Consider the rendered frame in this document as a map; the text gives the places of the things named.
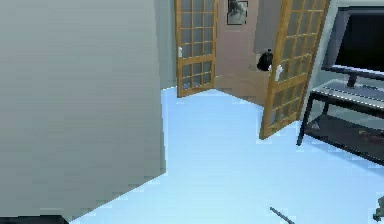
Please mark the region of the black television set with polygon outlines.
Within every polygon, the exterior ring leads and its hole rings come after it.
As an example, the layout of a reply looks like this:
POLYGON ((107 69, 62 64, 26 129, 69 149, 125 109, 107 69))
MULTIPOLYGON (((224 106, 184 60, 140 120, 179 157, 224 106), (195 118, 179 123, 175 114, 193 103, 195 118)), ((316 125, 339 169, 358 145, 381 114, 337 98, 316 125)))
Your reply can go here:
POLYGON ((384 81, 384 6, 339 7, 321 69, 384 81))

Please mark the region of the thin grey rod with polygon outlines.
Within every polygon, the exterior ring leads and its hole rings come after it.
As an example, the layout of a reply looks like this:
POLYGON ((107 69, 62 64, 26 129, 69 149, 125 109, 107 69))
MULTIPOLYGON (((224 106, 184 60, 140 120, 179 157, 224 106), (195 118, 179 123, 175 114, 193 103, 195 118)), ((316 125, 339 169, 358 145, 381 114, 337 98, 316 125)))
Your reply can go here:
POLYGON ((291 219, 289 219, 287 216, 282 214, 277 209, 270 207, 269 210, 272 211, 274 214, 276 214, 278 217, 280 217, 282 220, 284 220, 287 224, 296 224, 295 222, 293 222, 291 219))

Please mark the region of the framed grey wall picture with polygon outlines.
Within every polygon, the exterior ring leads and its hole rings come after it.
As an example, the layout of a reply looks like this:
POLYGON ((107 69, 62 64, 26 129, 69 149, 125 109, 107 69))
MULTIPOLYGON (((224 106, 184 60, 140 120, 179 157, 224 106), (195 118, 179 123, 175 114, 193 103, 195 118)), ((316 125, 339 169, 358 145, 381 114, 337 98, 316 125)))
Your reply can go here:
POLYGON ((246 23, 248 2, 246 0, 228 0, 228 25, 244 25, 246 23))

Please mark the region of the dark green plant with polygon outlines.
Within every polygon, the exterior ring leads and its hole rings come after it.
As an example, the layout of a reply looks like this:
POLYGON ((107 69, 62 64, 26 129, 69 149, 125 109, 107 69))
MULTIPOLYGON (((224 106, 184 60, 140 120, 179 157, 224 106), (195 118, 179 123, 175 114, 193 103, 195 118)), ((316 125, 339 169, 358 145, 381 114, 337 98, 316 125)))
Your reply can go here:
POLYGON ((384 196, 378 199, 379 207, 375 210, 375 213, 372 215, 372 218, 379 222, 382 217, 384 217, 384 196))

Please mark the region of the black round object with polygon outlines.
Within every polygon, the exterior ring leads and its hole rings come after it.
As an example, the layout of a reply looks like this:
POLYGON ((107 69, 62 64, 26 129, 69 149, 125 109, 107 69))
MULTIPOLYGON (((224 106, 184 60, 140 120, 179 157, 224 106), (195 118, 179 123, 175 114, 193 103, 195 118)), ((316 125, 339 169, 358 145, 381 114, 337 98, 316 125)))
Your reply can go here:
POLYGON ((273 53, 271 49, 263 52, 259 58, 257 68, 261 71, 268 71, 269 67, 272 65, 273 53))

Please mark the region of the black glass television stand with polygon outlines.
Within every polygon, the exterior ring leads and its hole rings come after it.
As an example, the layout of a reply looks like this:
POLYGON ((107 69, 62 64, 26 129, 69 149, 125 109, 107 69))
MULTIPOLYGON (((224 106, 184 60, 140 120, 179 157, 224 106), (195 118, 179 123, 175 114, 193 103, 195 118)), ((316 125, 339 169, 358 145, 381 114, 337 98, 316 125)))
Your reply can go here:
POLYGON ((329 106, 384 119, 384 89, 356 84, 350 88, 341 80, 331 80, 309 93, 297 138, 305 135, 384 166, 384 128, 369 128, 328 114, 329 106))

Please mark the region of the wooden glass-paned room door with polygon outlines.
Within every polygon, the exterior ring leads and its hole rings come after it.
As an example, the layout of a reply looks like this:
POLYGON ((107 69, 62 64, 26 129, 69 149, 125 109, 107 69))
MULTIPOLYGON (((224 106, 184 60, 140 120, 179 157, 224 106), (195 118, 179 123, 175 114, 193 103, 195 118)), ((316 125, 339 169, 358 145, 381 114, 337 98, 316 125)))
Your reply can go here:
POLYGON ((218 0, 175 0, 177 97, 212 89, 215 84, 218 0), (178 57, 178 47, 183 57, 178 57))
POLYGON ((282 0, 259 138, 297 121, 331 0, 282 0), (276 68, 283 67, 279 81, 276 68))

